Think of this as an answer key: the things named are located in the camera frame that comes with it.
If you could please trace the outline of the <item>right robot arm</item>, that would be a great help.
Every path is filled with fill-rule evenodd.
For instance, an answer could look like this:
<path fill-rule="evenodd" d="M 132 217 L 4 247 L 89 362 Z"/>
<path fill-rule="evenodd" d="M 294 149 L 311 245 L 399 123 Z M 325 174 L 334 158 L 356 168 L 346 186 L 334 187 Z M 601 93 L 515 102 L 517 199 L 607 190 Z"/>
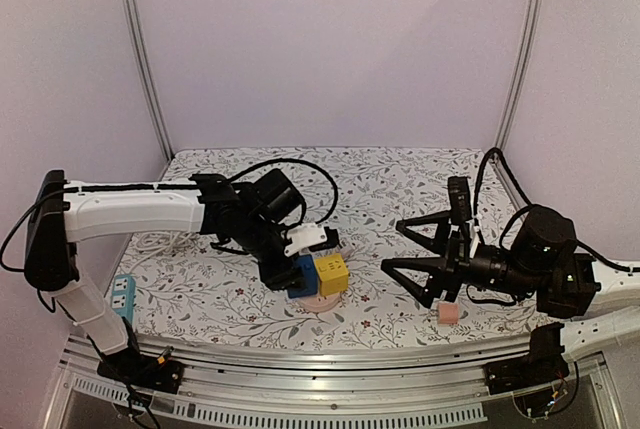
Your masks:
<path fill-rule="evenodd" d="M 401 220 L 396 229 L 428 257 L 385 259 L 382 271 L 421 306 L 456 301 L 461 289 L 500 294 L 512 307 L 529 298 L 556 319 L 535 329 L 517 376 L 537 385 L 552 373 L 555 355 L 567 362 L 639 339 L 639 268 L 607 260 L 578 240 L 573 222 L 531 205 L 511 246 L 484 242 L 478 224 L 453 210 Z"/>

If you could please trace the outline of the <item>pink round power strip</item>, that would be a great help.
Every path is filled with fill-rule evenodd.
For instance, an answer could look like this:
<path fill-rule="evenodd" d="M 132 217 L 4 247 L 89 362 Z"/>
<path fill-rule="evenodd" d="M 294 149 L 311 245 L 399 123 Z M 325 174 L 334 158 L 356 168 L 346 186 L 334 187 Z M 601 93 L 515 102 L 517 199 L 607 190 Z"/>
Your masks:
<path fill-rule="evenodd" d="M 316 314 L 324 313 L 333 309 L 340 302 L 343 293 L 344 292 L 323 297 L 320 295 L 318 288 L 316 295 L 299 298 L 298 304 L 306 311 Z"/>

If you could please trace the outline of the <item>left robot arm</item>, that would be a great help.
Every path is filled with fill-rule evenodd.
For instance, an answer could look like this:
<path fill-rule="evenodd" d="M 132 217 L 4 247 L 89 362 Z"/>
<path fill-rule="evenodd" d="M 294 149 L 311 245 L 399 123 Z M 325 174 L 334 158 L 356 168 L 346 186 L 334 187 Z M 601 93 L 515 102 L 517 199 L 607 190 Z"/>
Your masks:
<path fill-rule="evenodd" d="M 124 319 L 80 272 L 75 244 L 136 232 L 214 234 L 253 256 L 269 289 L 286 290 L 304 281 L 294 256 L 326 240 L 318 224 L 283 225 L 285 217 L 305 206 L 279 170 L 256 183 L 199 174 L 174 183 L 105 185 L 68 182 L 63 172 L 52 171 L 28 214 L 24 274 L 32 287 L 62 305 L 99 352 L 110 356 L 116 373 L 138 383 L 148 375 L 148 361 L 131 347 L 134 338 Z"/>

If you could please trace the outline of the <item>yellow cube socket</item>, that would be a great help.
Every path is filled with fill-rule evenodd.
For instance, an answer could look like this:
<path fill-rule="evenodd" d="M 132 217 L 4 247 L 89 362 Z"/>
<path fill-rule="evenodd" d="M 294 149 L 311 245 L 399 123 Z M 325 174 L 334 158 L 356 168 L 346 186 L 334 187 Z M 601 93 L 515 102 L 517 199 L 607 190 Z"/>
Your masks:
<path fill-rule="evenodd" d="M 326 297 L 345 292 L 348 288 L 349 270 L 341 254 L 335 253 L 314 260 L 319 280 L 319 293 Z"/>

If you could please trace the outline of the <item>pink cube socket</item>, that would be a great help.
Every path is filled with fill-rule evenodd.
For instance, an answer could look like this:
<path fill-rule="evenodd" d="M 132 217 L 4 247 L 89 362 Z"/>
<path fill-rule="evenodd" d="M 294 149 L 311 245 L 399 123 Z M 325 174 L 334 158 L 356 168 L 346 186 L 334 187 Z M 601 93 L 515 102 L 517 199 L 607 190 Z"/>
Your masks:
<path fill-rule="evenodd" d="M 459 322 L 459 306 L 455 303 L 440 302 L 437 307 L 437 320 L 440 325 L 456 325 Z"/>

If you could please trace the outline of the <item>light blue cube socket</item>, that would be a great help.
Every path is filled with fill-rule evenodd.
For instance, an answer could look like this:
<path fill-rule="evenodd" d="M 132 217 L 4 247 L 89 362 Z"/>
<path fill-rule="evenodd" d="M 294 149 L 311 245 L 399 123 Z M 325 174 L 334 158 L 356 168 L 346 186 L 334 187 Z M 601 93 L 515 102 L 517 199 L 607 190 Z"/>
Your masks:
<path fill-rule="evenodd" d="M 136 282 L 131 275 L 118 275 L 111 286 L 111 308 L 126 321 L 134 324 Z"/>

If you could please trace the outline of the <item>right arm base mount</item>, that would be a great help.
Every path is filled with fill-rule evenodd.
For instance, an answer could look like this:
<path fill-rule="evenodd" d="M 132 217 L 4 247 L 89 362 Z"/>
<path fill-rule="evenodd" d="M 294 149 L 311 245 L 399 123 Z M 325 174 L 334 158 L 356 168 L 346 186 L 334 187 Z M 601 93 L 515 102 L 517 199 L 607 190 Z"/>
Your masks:
<path fill-rule="evenodd" d="M 489 394 L 526 389 L 568 376 L 561 344 L 564 327 L 560 322 L 538 327 L 530 335 L 526 354 L 485 364 L 482 369 Z"/>

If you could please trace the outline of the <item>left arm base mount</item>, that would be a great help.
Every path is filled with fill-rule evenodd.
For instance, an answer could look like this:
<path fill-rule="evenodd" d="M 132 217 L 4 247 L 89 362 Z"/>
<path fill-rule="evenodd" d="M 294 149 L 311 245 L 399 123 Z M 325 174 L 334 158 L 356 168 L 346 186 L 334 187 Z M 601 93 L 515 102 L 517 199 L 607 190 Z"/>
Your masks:
<path fill-rule="evenodd" d="M 101 359 L 98 374 L 125 385 L 177 394 L 185 365 L 173 358 L 174 347 L 166 346 L 158 355 L 145 355 L 129 321 L 126 318 L 122 321 L 127 335 L 126 346 L 109 355 L 95 348 Z"/>

